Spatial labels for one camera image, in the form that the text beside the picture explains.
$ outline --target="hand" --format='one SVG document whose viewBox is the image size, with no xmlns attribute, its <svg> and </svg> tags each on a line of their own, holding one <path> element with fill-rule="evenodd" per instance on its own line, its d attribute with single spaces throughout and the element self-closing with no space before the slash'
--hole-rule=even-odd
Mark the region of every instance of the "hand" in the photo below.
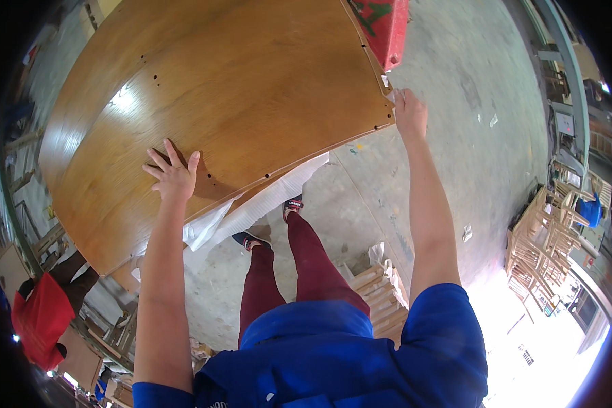
<svg viewBox="0 0 612 408">
<path fill-rule="evenodd" d="M 395 120 L 404 143 L 426 137 L 428 108 L 409 89 L 395 89 Z"/>
<path fill-rule="evenodd" d="M 195 151 L 190 155 L 188 168 L 185 168 L 172 143 L 168 139 L 163 139 L 163 145 L 168 152 L 170 165 L 154 149 L 147 149 L 147 154 L 160 167 L 160 170 L 149 165 L 143 165 L 143 170 L 158 179 L 158 183 L 152 186 L 152 190 L 161 193 L 161 200 L 186 204 L 186 201 L 195 191 L 195 177 L 197 164 L 200 161 L 200 152 Z"/>
</svg>

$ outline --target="wooden board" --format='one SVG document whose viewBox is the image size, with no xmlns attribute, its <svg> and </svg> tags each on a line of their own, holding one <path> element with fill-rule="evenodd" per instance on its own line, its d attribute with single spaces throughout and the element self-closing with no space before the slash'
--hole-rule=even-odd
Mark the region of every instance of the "wooden board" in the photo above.
<svg viewBox="0 0 612 408">
<path fill-rule="evenodd" d="M 364 42 L 345 0 L 124 0 L 68 75 L 41 147 L 66 232 L 100 275 L 142 253 L 160 198 L 141 165 L 164 137 L 202 152 L 189 222 L 392 125 Z"/>
<path fill-rule="evenodd" d="M 92 392 L 102 367 L 102 355 L 70 327 L 58 342 L 66 346 L 67 351 L 66 358 L 59 363 L 58 372 L 70 374 L 82 388 Z"/>
<path fill-rule="evenodd" d="M 10 306 L 14 306 L 14 295 L 23 282 L 30 278 L 24 266 L 23 258 L 16 246 L 9 244 L 0 256 L 0 286 Z"/>
</svg>

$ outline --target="maroon pants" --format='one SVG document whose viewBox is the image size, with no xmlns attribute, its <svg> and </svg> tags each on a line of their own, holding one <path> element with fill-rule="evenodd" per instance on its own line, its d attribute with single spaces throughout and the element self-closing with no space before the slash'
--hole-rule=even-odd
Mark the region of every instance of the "maroon pants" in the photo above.
<svg viewBox="0 0 612 408">
<path fill-rule="evenodd" d="M 303 300 L 346 300 L 369 316 L 369 306 L 354 292 L 329 260 L 317 234 L 299 214 L 288 214 L 288 241 L 297 265 L 297 302 Z M 263 313 L 286 301 L 274 279 L 274 252 L 262 245 L 252 249 L 240 307 L 240 335 Z"/>
</svg>

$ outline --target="fingers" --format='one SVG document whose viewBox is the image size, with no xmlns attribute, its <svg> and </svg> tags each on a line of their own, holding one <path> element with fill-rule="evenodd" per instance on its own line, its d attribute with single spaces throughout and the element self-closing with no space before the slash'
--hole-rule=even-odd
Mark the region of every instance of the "fingers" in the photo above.
<svg viewBox="0 0 612 408">
<path fill-rule="evenodd" d="M 412 103 L 417 101 L 417 97 L 415 96 L 415 94 L 408 88 L 403 90 L 403 96 L 406 100 L 406 103 Z"/>
<path fill-rule="evenodd" d="M 154 168 L 150 165 L 143 165 L 143 170 L 155 176 L 159 180 L 161 180 L 161 176 L 163 175 L 163 172 L 161 172 L 161 170 L 159 170 L 158 168 Z"/>
<path fill-rule="evenodd" d="M 396 89 L 394 95 L 394 105 L 397 107 L 397 112 L 403 112 L 403 108 L 406 105 L 406 101 L 403 99 L 403 94 L 399 89 Z"/>
<path fill-rule="evenodd" d="M 197 164 L 200 162 L 200 152 L 194 151 L 188 160 L 188 171 L 191 175 L 197 173 Z"/>
<path fill-rule="evenodd" d="M 180 157 L 172 143 L 170 143 L 168 139 L 163 139 L 163 146 L 168 152 L 168 157 L 170 158 L 170 164 L 172 167 L 182 167 L 183 164 L 181 163 Z"/>
<path fill-rule="evenodd" d="M 154 160 L 154 163 L 156 163 L 157 166 L 161 167 L 161 170 L 163 170 L 164 172 L 167 172 L 170 169 L 170 165 L 168 164 L 168 162 L 165 161 L 165 159 L 163 159 L 163 157 L 161 157 L 154 149 L 147 149 L 147 155 L 152 160 Z"/>
</svg>

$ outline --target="sneaker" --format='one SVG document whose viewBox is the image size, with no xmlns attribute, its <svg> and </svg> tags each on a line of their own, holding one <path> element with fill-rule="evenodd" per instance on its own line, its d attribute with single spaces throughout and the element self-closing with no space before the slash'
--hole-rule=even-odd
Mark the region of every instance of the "sneaker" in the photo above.
<svg viewBox="0 0 612 408">
<path fill-rule="evenodd" d="M 284 201 L 283 203 L 283 221 L 286 224 L 288 223 L 288 214 L 290 214 L 293 211 L 299 214 L 300 210 L 304 208 L 304 203 L 302 203 L 302 196 L 303 194 L 300 194 L 294 197 L 293 199 Z"/>
<path fill-rule="evenodd" d="M 245 249 L 248 251 L 252 250 L 252 243 L 254 242 L 260 243 L 265 248 L 272 249 L 272 245 L 270 245 L 269 242 L 262 240 L 257 236 L 253 236 L 252 234 L 246 231 L 231 235 L 231 238 L 233 238 L 234 241 L 245 247 Z"/>
</svg>

